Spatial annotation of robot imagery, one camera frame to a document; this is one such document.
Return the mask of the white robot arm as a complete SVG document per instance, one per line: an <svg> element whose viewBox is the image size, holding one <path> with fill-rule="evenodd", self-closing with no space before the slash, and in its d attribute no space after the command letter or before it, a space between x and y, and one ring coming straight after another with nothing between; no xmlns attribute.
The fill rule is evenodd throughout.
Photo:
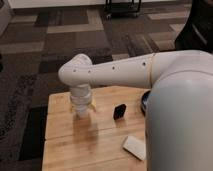
<svg viewBox="0 0 213 171"><path fill-rule="evenodd" d="M94 64L78 54L58 71L71 99L92 85L148 88L147 171L213 171L213 54L158 52Z"/></svg>

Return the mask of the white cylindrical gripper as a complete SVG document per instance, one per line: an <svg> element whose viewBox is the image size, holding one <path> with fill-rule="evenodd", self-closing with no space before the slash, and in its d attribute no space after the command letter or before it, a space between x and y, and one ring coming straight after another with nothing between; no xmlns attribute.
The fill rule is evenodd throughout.
<svg viewBox="0 0 213 171"><path fill-rule="evenodd" d="M85 112L92 102L92 91L89 84L78 85L70 88L70 99L77 112ZM74 111L74 106L70 105L70 111ZM91 103L91 108L96 111L96 105Z"/></svg>

